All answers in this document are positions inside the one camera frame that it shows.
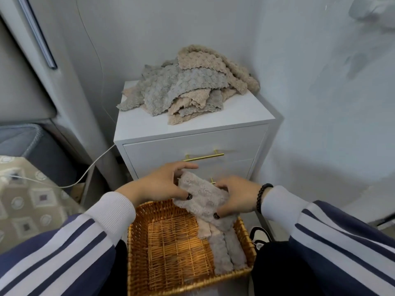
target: white cabinet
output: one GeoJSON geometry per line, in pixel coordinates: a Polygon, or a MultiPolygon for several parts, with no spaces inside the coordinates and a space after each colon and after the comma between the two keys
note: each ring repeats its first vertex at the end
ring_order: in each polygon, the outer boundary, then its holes
{"type": "MultiPolygon", "coordinates": [[[[125,88],[136,83],[126,82],[125,88]]],[[[218,156],[195,161],[199,169],[192,172],[214,181],[231,174],[249,178],[274,117],[248,92],[227,100],[220,112],[179,125],[168,125],[167,119],[140,108],[119,113],[114,142],[134,179],[166,162],[210,155],[218,156]]]]}

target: sleeve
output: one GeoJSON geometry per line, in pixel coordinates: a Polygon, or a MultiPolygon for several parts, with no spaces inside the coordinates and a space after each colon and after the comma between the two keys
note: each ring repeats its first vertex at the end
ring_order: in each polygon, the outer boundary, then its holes
{"type": "Polygon", "coordinates": [[[131,202],[110,192],[58,230],[0,256],[0,295],[96,295],[110,274],[115,247],[135,219],[131,202]]]}
{"type": "Polygon", "coordinates": [[[273,188],[263,215],[290,233],[289,244],[326,294],[395,295],[395,240],[322,201],[273,188]]]}

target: black bracelet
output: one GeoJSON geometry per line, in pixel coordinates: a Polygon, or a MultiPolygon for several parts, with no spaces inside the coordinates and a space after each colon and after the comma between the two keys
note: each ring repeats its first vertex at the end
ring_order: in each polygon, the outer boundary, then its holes
{"type": "Polygon", "coordinates": [[[256,210],[259,212],[259,214],[262,214],[262,212],[261,212],[261,199],[262,199],[262,194],[264,193],[265,189],[268,188],[268,187],[273,188],[273,185],[272,185],[272,184],[269,184],[269,183],[264,184],[264,185],[262,186],[262,188],[261,188],[261,189],[259,190],[259,192],[258,192],[258,199],[257,199],[257,201],[256,201],[256,210]]]}

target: cabinet top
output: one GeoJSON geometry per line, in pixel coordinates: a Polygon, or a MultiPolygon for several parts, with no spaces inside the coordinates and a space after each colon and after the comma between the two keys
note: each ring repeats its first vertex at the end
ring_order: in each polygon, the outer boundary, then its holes
{"type": "MultiPolygon", "coordinates": [[[[126,81],[124,88],[138,81],[126,81]]],[[[132,143],[162,138],[205,133],[224,129],[267,124],[274,117],[251,93],[234,95],[224,102],[224,109],[206,113],[177,125],[168,125],[168,115],[152,117],[141,108],[120,111],[116,123],[114,142],[132,143]]]]}

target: ribbed cuff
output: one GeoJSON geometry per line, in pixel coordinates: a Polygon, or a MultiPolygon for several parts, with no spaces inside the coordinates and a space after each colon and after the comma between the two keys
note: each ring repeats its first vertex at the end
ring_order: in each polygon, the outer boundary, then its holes
{"type": "Polygon", "coordinates": [[[283,186],[276,186],[262,200],[261,212],[265,218],[279,223],[290,234],[299,214],[308,204],[283,186]]]}
{"type": "Polygon", "coordinates": [[[118,192],[108,192],[88,209],[85,214],[101,225],[114,245],[136,218],[133,204],[118,192]]]}

